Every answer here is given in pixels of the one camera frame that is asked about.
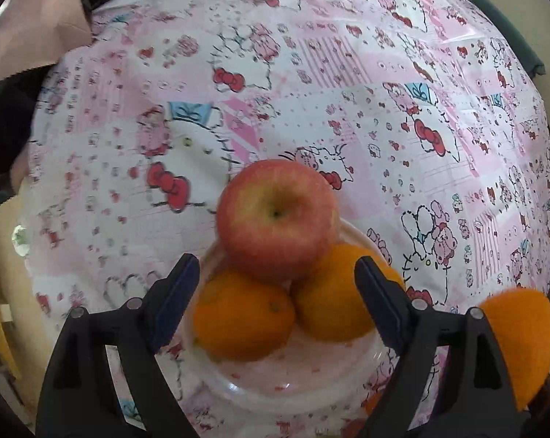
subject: hello kitty print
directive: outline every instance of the hello kitty print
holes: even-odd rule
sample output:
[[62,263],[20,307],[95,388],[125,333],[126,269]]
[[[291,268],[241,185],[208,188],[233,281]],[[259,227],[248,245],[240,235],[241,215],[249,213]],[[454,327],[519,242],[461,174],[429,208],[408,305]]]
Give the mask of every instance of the hello kitty print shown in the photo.
[[[93,21],[93,45],[44,83],[23,194],[34,294],[56,328],[203,255],[220,193],[265,158],[317,171],[410,298],[464,313],[504,288],[547,291],[543,104],[472,3],[143,0]],[[397,363],[387,351],[345,403],[270,418],[212,396],[188,357],[178,333],[159,360],[200,433],[270,438],[354,436]]]

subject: plastic bowl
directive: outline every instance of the plastic bowl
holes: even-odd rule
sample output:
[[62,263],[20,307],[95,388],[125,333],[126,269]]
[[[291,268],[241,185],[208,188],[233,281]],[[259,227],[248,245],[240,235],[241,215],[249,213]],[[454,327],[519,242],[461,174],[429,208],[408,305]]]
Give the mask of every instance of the plastic bowl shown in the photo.
[[[340,238],[377,250],[368,237],[343,219]],[[253,412],[302,414],[348,398],[369,379],[385,350],[376,329],[349,343],[328,343],[309,338],[295,325],[287,345],[264,359],[212,361],[195,344],[192,312],[200,289],[223,260],[224,252],[214,243],[201,261],[200,284],[180,325],[184,352],[213,393]]]

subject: apple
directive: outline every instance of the apple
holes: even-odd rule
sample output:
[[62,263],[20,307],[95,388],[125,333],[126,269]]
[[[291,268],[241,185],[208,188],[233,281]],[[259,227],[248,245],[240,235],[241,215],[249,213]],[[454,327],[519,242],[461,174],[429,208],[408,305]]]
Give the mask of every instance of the apple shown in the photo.
[[229,260],[279,283],[306,274],[337,241],[338,206],[325,178],[289,160],[257,161],[222,191],[216,231]]

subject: orange fruit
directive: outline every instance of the orange fruit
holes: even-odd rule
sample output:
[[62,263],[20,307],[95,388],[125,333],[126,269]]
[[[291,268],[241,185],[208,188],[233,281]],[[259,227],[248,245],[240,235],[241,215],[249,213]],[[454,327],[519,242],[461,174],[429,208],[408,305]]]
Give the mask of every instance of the orange fruit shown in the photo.
[[354,266],[370,256],[388,280],[402,278],[373,250],[337,243],[318,261],[312,272],[291,285],[297,321],[312,338],[346,342],[359,338],[374,327],[354,282]]
[[550,301],[540,291],[512,288],[487,298],[480,308],[506,362],[516,406],[524,410],[550,371]]
[[287,343],[295,309],[280,286],[226,268],[204,285],[192,323],[198,343],[211,357],[256,361]]

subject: blue bow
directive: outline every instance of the blue bow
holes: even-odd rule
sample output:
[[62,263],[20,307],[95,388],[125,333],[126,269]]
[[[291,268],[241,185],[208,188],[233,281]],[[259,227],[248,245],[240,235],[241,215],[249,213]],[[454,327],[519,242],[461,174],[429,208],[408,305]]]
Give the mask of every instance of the blue bow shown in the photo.
[[169,102],[173,120],[185,120],[206,126],[210,118],[212,104],[192,104],[189,102]]
[[126,23],[131,18],[131,14],[132,13],[118,14],[111,20],[111,23]]
[[434,97],[432,97],[432,90],[427,84],[424,84],[422,82],[411,82],[409,84],[405,84],[405,87],[407,87],[408,91],[411,93],[414,99],[420,99],[423,102],[427,102],[431,105],[436,104],[436,100],[432,100],[434,99]]
[[524,239],[522,241],[522,243],[520,244],[520,250],[522,251],[522,256],[525,257],[528,250],[528,239]]
[[504,102],[502,101],[502,95],[501,94],[492,94],[492,103],[496,107],[500,107],[502,110],[504,109]]

